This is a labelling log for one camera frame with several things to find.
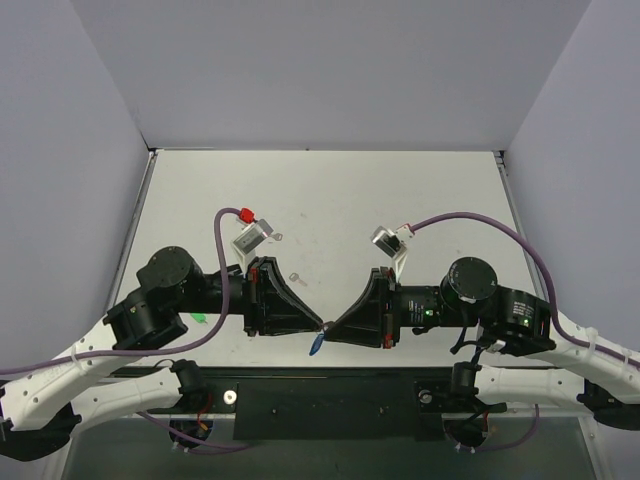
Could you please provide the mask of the blue key tag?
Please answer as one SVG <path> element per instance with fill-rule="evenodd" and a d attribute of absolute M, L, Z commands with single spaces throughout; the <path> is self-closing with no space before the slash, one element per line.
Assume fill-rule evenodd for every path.
<path fill-rule="evenodd" d="M 315 339 L 313 340 L 313 343 L 311 344 L 311 347 L 308 353 L 309 356 L 315 356 L 319 352 L 319 350 L 321 349 L 325 341 L 325 336 L 329 328 L 330 328 L 329 323 L 326 323 L 321 327 L 319 333 L 316 335 Z"/>

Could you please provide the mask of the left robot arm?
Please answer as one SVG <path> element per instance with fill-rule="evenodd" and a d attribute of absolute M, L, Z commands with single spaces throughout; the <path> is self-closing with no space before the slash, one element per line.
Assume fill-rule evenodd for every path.
<path fill-rule="evenodd" d="M 184 313 L 240 315 L 250 336 L 317 332 L 321 319 L 286 285 L 273 257 L 204 273 L 181 247 L 156 252 L 139 286 L 52 366 L 1 382 L 1 454 L 41 459 L 94 425 L 153 409 L 204 413 L 214 395 L 193 360 L 120 384 L 102 379 L 186 334 Z"/>

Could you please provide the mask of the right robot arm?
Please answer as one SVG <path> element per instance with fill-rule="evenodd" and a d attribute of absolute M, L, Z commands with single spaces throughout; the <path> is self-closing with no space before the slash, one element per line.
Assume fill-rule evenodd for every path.
<path fill-rule="evenodd" d="M 403 285 L 372 271 L 358 300 L 324 330 L 327 342 L 390 349 L 415 335 L 452 328 L 451 351 L 476 354 L 452 368 L 446 398 L 459 408 L 529 403 L 589 412 L 611 428 L 639 428 L 639 354 L 577 325 L 525 291 L 499 285 L 475 257 L 456 260 L 436 286 Z"/>

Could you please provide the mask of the silver key near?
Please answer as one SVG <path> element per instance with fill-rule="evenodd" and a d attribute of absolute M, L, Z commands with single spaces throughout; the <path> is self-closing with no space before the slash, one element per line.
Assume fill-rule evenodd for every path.
<path fill-rule="evenodd" d="M 293 272 L 289 275 L 289 279 L 294 283 L 299 283 L 302 286 L 307 286 L 307 283 L 301 279 L 298 273 Z"/>

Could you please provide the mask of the green key tag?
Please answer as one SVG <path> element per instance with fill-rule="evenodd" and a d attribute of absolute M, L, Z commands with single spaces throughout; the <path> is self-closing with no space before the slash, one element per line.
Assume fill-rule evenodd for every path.
<path fill-rule="evenodd" d="M 198 324 L 206 324 L 207 323 L 207 316 L 205 314 L 203 314 L 203 313 L 191 313 L 190 316 Z"/>

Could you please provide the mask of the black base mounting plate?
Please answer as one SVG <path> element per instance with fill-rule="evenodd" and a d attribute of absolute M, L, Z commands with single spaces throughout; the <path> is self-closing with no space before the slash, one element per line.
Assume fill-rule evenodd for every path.
<path fill-rule="evenodd" d="M 200 390 L 149 414 L 234 419 L 233 437 L 254 440 L 378 440 L 451 436 L 478 445 L 509 408 L 584 412 L 584 380 L 550 368 L 214 368 Z"/>

